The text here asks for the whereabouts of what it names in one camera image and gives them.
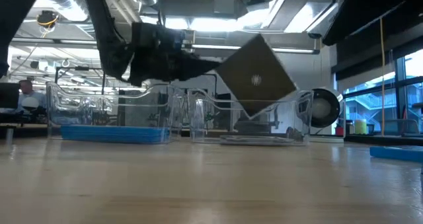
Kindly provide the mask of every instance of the transparent container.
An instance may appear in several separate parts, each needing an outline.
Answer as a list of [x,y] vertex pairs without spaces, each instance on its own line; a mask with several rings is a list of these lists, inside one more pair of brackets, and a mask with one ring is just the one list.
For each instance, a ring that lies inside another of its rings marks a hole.
[[193,142],[228,145],[308,144],[313,91],[299,91],[289,98],[274,101],[273,105],[252,119],[248,119],[239,101],[216,100],[201,89],[188,91],[188,103]]
[[168,143],[180,137],[186,95],[170,85],[101,95],[48,82],[46,95],[50,139]]

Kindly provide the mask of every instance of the desk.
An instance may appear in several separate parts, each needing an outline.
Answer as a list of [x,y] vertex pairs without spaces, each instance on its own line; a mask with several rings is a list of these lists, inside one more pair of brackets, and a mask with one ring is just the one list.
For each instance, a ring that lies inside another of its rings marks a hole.
[[418,163],[367,146],[0,147],[0,223],[423,223]]

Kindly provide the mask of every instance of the blue tray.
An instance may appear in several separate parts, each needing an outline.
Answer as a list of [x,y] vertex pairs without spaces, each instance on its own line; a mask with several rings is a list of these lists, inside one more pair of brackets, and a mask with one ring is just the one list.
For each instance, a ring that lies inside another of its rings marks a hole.
[[73,141],[160,143],[169,140],[169,130],[165,128],[66,125],[60,131],[63,139]]
[[423,163],[423,147],[370,147],[370,155],[377,158]]

